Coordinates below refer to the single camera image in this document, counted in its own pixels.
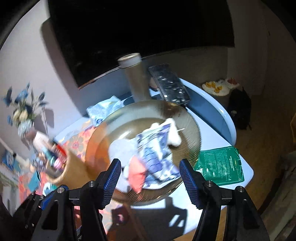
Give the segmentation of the plate with orange slices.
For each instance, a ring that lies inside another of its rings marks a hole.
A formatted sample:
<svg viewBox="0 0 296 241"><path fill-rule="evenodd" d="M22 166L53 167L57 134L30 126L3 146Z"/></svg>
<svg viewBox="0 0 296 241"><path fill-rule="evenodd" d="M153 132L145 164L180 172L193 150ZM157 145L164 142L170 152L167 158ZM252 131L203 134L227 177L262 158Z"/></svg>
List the plate with orange slices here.
<svg viewBox="0 0 296 241"><path fill-rule="evenodd" d="M230 93L230 89L223 82L205 82L202 84L202 89L214 96L227 96Z"/></svg>

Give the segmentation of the black backpack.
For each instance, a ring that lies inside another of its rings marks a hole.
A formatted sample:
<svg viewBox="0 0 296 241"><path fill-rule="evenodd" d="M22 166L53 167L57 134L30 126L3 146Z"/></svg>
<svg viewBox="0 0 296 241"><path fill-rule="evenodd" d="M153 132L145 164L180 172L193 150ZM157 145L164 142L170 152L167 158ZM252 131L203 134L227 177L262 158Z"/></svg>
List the black backpack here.
<svg viewBox="0 0 296 241"><path fill-rule="evenodd" d="M232 90L227 111L238 130L246 130L250 126L251 98L244 88Z"/></svg>

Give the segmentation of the row of books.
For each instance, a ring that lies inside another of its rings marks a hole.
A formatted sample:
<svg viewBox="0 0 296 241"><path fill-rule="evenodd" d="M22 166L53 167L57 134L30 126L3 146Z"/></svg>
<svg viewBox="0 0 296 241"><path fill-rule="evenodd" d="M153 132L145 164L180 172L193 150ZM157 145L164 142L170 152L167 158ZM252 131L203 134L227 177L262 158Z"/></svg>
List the row of books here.
<svg viewBox="0 0 296 241"><path fill-rule="evenodd" d="M16 160L16 155L12 154L8 150L5 150L2 157L2 163L11 171L20 173L21 168L19 162Z"/></svg>

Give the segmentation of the beige thermos bottle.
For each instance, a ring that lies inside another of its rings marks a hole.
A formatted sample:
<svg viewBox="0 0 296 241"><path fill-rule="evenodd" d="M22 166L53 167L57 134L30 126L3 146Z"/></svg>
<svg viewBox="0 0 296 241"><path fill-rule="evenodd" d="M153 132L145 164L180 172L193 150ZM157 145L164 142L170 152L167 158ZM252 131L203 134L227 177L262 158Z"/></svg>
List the beige thermos bottle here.
<svg viewBox="0 0 296 241"><path fill-rule="evenodd" d="M142 65L140 53L132 53L118 59L119 66L125 72L133 100L150 100L149 82Z"/></svg>

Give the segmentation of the white box with red item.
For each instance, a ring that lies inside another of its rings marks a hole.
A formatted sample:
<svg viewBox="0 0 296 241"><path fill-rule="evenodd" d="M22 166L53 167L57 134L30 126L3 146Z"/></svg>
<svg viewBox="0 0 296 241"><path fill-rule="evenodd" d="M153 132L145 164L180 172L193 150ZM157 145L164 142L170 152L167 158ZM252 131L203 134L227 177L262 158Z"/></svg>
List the white box with red item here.
<svg viewBox="0 0 296 241"><path fill-rule="evenodd" d="M234 78L226 79L225 84L230 90L236 89L240 85Z"/></svg>

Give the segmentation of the blue white plastic bag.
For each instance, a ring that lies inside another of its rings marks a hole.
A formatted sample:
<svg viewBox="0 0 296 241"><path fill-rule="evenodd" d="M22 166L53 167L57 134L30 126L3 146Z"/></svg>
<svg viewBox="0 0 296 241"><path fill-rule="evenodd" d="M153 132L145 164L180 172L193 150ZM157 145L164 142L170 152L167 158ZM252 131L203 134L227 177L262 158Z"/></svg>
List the blue white plastic bag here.
<svg viewBox="0 0 296 241"><path fill-rule="evenodd" d="M138 156L147 170L144 189L160 189L180 178L169 147L178 147L182 142L174 122L154 123L135 139Z"/></svg>

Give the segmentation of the red cloth piece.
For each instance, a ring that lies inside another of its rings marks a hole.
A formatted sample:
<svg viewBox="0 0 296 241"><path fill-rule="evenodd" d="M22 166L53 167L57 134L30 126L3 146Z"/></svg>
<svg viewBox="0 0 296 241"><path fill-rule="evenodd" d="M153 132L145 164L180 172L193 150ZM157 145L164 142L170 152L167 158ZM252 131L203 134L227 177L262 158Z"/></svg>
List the red cloth piece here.
<svg viewBox="0 0 296 241"><path fill-rule="evenodd" d="M144 186L147 170L138 156L133 155L128 169L128 182L135 193L140 193Z"/></svg>

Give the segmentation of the ribbed pink vase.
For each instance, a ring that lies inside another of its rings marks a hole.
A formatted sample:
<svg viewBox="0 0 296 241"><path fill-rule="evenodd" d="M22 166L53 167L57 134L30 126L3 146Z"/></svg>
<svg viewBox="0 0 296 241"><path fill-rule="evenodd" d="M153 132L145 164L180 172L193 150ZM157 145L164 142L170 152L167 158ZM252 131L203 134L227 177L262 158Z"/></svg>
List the ribbed pink vase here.
<svg viewBox="0 0 296 241"><path fill-rule="evenodd" d="M28 150L36 148L41 144L39 131L30 129L22 138L22 143L27 147Z"/></svg>

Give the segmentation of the blue tissue pack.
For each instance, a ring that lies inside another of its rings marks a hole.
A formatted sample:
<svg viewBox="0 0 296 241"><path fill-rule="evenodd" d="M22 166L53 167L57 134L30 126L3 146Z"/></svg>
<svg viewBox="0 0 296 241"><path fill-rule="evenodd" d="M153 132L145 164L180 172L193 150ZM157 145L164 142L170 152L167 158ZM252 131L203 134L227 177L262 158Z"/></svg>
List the blue tissue pack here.
<svg viewBox="0 0 296 241"><path fill-rule="evenodd" d="M92 124L97 127L99 126L109 115L124 107L123 102L112 96L109 99L103 100L93 106L86 109L86 112L91 119Z"/></svg>

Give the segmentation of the black monitor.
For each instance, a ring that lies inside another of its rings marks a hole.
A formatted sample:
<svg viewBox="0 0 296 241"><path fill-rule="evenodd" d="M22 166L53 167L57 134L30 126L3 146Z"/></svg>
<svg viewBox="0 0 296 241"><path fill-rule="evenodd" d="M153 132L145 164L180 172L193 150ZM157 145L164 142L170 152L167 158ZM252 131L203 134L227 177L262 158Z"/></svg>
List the black monitor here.
<svg viewBox="0 0 296 241"><path fill-rule="evenodd" d="M50 22L78 87L132 53L148 57L234 47L227 1L48 1Z"/></svg>

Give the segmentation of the white fluffy pad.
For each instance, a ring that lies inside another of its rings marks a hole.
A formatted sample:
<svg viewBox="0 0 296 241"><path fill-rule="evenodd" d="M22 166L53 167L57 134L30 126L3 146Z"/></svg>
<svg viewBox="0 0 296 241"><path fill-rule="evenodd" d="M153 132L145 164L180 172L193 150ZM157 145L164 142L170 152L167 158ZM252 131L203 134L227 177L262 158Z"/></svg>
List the white fluffy pad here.
<svg viewBox="0 0 296 241"><path fill-rule="evenodd" d="M109 148L109 159L121 161L121 174L116 189L140 193L143 189L160 189L180 178L173 163L170 146L182 143L179 130L172 118L153 123L135 138L119 138Z"/></svg>

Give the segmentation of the blue white artificial flowers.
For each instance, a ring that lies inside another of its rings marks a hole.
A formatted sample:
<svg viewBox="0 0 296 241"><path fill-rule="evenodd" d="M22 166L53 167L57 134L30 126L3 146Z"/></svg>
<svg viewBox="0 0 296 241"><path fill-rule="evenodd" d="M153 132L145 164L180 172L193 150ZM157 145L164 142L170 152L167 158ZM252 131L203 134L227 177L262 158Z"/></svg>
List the blue white artificial flowers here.
<svg viewBox="0 0 296 241"><path fill-rule="evenodd" d="M15 126L18 130L18 136L24 139L25 136L35 127L35 119L45 111L45 106L48 102L45 101L45 92L40 93L38 96L34 95L34 91L30 89L30 83L12 97L13 88L10 87L6 95L2 98L7 108L13 108L13 114L8 115L7 123L10 126Z"/></svg>

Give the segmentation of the pens and scissors bunch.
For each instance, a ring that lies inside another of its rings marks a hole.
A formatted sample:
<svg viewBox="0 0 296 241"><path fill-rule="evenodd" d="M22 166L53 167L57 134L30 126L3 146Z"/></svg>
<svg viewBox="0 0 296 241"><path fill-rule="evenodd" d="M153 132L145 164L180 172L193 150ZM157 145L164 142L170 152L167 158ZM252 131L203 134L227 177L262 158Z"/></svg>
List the pens and scissors bunch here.
<svg viewBox="0 0 296 241"><path fill-rule="evenodd" d="M54 140L40 133L41 144L36 148L31 165L38 171L44 172L51 178L58 178L66 166L66 151Z"/></svg>

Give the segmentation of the green foil packet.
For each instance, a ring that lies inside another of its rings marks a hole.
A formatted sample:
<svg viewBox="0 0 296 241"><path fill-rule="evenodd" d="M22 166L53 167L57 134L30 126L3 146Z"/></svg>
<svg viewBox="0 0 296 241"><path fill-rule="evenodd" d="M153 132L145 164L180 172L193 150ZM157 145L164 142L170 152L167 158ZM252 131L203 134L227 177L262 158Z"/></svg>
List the green foil packet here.
<svg viewBox="0 0 296 241"><path fill-rule="evenodd" d="M233 146L201 151L194 170L218 186L244 181L239 150Z"/></svg>

